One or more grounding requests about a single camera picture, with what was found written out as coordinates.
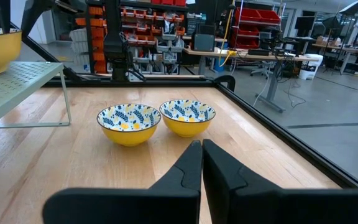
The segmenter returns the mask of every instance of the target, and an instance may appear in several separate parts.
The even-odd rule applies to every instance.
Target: white wall
[[[16,26],[21,27],[22,25],[22,19],[23,19],[23,11],[25,6],[26,0],[11,0],[11,22],[13,22]],[[44,19],[50,19],[52,18],[52,14],[50,11],[44,12],[37,20],[37,22],[34,24],[29,37],[31,37],[33,40],[35,40],[39,44],[48,44],[49,42],[53,41],[53,38],[51,38],[51,31],[50,30],[50,22],[47,21],[46,24],[48,24],[48,27],[44,26]]]

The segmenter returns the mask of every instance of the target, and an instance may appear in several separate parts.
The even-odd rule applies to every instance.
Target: metal rack
[[[15,108],[20,102],[41,88],[55,75],[60,74],[60,85],[66,102],[67,122],[2,124],[0,128],[30,128],[68,126],[71,123],[62,63],[50,62],[11,62],[8,70],[0,74],[0,118]]]

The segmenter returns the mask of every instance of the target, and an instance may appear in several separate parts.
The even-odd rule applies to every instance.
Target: concrete floor
[[[66,66],[83,72],[82,66],[72,62],[75,54],[69,46],[70,43],[62,42],[44,45],[54,56],[63,57]],[[42,58],[23,45],[17,60],[42,61]],[[228,70],[219,74],[206,71],[205,75],[212,77],[230,74]],[[262,101],[256,102],[255,107],[358,179],[358,77],[323,71],[324,68],[320,68],[314,80],[291,79],[278,85],[275,102],[286,109],[284,113],[271,109]],[[182,68],[181,73],[188,72]],[[235,93],[254,104],[255,94],[266,84],[265,77],[251,77],[249,67],[237,68],[233,76],[236,78]],[[302,99],[288,97],[288,90]],[[295,105],[303,100],[306,102],[291,106],[291,102]]]

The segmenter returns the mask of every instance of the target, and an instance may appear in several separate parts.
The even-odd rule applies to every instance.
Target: wooden tabletop
[[[215,51],[214,52],[199,52],[199,51],[195,51],[192,50],[191,48],[184,48],[183,49],[184,52],[190,54],[190,55],[200,55],[200,56],[207,56],[207,57],[219,57],[221,56],[223,59],[225,59],[227,57],[227,54],[222,52],[222,54],[220,54],[220,49],[215,47]],[[248,54],[248,50],[237,50],[239,53],[230,57],[234,57],[234,58],[241,58],[241,60],[288,60],[288,57],[276,57],[272,54],[270,54],[269,56],[261,56],[261,55],[249,55]],[[293,57],[290,58],[290,60],[294,60],[297,62],[318,62],[318,59],[315,58],[307,58],[303,55],[300,55],[299,57]]]
[[[146,189],[161,178],[194,139],[212,139],[258,174],[284,188],[338,188],[215,88],[69,88],[73,122],[59,128],[0,129],[0,223],[42,223],[46,199],[67,187]],[[199,100],[216,110],[194,138],[173,134],[161,121],[136,147],[112,143],[96,122],[107,106],[142,103],[158,108],[173,99]],[[59,88],[42,88],[0,123],[67,118]],[[200,223],[211,218],[202,186]]]
[[[322,47],[322,48],[329,48],[329,49],[335,49],[335,50],[340,50],[341,47],[337,47],[337,46],[326,46],[326,45],[322,45],[322,44],[312,44],[313,46],[315,47]],[[348,48],[348,47],[343,47],[344,51],[346,52],[350,52],[350,53],[358,53],[358,49],[355,49],[355,48]]]

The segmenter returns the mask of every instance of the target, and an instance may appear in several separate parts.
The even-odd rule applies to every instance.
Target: black metal frame
[[[299,153],[307,161],[312,163],[322,173],[327,175],[331,180],[343,188],[357,188],[358,180],[337,166],[335,163],[324,157],[321,153],[299,140],[285,128],[276,124],[270,118],[253,108],[249,103],[241,99],[234,93],[235,79],[226,75],[217,79],[212,78],[148,78],[146,82],[116,82],[109,77],[95,77],[92,80],[76,81],[66,80],[67,87],[208,87],[216,88],[223,95],[228,97],[245,112],[250,114],[259,123],[265,126],[269,131],[274,133],[283,142],[289,145],[293,150]],[[45,87],[61,86],[59,78],[53,78]]]

